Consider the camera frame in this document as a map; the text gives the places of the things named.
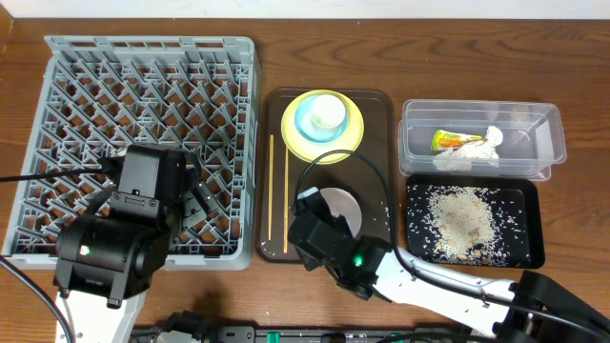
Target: wooden table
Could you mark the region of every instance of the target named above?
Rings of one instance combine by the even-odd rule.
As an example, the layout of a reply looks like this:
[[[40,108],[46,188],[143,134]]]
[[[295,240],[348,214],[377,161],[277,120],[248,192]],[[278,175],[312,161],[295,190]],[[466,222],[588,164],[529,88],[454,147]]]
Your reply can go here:
[[[9,23],[0,32],[7,32]],[[608,22],[579,21],[19,19],[0,64],[0,174],[21,171],[51,57],[46,34],[249,36],[262,64],[263,96],[279,87],[379,90],[394,101],[396,122],[407,99],[554,103],[561,110],[568,159],[553,168],[550,181],[537,183],[546,246],[546,265],[539,271],[610,316],[609,32]],[[2,237],[15,188],[0,185]],[[485,277],[520,276],[519,270],[458,269]],[[48,293],[56,292],[52,272],[28,275]],[[52,341],[49,311],[5,271],[0,271],[0,299],[0,341]],[[220,324],[274,327],[448,322],[415,307],[358,300],[324,271],[307,273],[257,257],[243,272],[157,272],[137,324],[151,325],[182,310]]]

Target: clear plastic container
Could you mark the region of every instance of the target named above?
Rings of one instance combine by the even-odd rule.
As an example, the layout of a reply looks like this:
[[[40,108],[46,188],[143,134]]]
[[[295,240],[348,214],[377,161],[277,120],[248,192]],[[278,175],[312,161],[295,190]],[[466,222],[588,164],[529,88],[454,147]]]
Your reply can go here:
[[[563,126],[553,104],[467,100],[409,100],[404,104],[398,129],[400,171],[471,176],[522,177],[544,181],[551,166],[567,156]],[[463,158],[472,163],[469,171],[439,171],[433,163],[439,151],[432,151],[437,130],[485,136],[489,126],[504,137],[496,147],[499,160]]]

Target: wooden stick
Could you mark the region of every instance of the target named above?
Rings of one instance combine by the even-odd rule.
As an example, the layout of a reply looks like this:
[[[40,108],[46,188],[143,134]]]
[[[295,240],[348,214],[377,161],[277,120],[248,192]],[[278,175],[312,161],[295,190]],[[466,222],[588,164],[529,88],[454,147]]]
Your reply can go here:
[[[288,252],[288,147],[284,166],[284,253]]]
[[[269,135],[269,240],[271,240],[274,204],[274,136]]]

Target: yellow packet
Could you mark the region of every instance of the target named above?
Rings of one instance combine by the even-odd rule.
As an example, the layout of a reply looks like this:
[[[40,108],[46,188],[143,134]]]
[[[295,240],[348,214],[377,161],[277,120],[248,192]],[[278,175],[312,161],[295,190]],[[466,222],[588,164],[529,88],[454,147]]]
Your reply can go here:
[[[484,140],[482,136],[475,134],[453,133],[445,130],[437,130],[432,138],[432,151],[444,151],[456,149],[469,142]]]

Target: gray plastic rack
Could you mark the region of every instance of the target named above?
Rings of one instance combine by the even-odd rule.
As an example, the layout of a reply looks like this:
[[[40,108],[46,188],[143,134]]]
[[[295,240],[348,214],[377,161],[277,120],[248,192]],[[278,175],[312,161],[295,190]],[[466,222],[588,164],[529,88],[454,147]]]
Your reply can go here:
[[[252,261],[261,70],[245,37],[45,37],[52,50],[22,174],[99,168],[135,142],[196,152],[216,211],[186,200],[167,270],[240,270]],[[2,254],[53,269],[57,235],[110,180],[21,182]],[[106,205],[102,212],[108,211]]]

